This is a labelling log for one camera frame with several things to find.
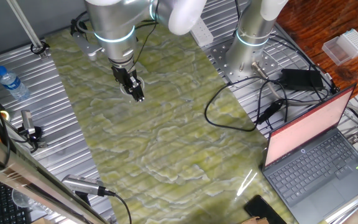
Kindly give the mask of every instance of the laptop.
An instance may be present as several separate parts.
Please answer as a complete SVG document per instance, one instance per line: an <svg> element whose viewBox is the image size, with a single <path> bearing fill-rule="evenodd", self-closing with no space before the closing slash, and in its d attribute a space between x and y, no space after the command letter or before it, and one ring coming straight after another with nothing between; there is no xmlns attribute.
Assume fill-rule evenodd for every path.
<svg viewBox="0 0 358 224"><path fill-rule="evenodd" d="M358 195L358 152L337 128L355 87L270 132L262 172L300 224Z"/></svg>

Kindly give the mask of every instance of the metal stand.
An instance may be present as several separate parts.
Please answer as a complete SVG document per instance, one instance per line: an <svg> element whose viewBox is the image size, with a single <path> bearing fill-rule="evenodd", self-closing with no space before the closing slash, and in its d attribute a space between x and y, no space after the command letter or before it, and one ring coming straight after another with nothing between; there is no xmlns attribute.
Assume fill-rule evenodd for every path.
<svg viewBox="0 0 358 224"><path fill-rule="evenodd" d="M10 153L7 168L0 170L0 182L75 223L108 223L23 149L16 145L11 149L15 150ZM0 164L4 163L6 152L6 146L0 142Z"/></svg>
<svg viewBox="0 0 358 224"><path fill-rule="evenodd" d="M37 34L35 34L34 30L32 29L29 21L25 17L25 15L24 15L22 9L20 8L19 4L17 3L17 1L16 0L6 0L6 1L9 4L9 6L11 7L12 11L14 12L14 14L16 15L16 17L19 20L20 24L22 24L23 29L25 30L25 32L29 36L32 44L36 48L36 51L41 50L44 46L42 45L40 39L38 39ZM47 55L46 51L42 52L39 55L40 55L41 59L48 58L48 55Z"/></svg>

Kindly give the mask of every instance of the black phone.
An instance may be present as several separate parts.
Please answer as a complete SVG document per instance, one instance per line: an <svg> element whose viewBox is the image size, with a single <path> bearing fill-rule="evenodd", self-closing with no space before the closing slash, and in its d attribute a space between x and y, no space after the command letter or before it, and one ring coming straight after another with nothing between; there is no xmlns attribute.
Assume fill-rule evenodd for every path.
<svg viewBox="0 0 358 224"><path fill-rule="evenodd" d="M250 216L266 218L269 224L286 224L285 221L260 195L253 197L244 206L244 209Z"/></svg>

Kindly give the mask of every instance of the wooden table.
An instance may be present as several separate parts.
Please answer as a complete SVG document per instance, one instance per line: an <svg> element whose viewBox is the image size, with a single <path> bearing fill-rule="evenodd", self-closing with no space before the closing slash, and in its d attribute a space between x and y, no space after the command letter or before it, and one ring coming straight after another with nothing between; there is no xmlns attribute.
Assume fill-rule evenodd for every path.
<svg viewBox="0 0 358 224"><path fill-rule="evenodd" d="M337 66L322 50L325 42L347 30L358 31L358 0L289 0L277 22L337 86L357 82L354 96L358 94L358 57Z"/></svg>

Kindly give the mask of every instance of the plastic bottle cap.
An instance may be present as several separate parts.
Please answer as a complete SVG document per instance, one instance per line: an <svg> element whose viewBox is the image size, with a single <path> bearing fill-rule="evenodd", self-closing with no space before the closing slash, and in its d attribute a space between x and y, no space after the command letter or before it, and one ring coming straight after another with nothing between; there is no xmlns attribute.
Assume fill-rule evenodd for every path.
<svg viewBox="0 0 358 224"><path fill-rule="evenodd" d="M4 66L0 66L0 75L5 75L7 73L7 70Z"/></svg>

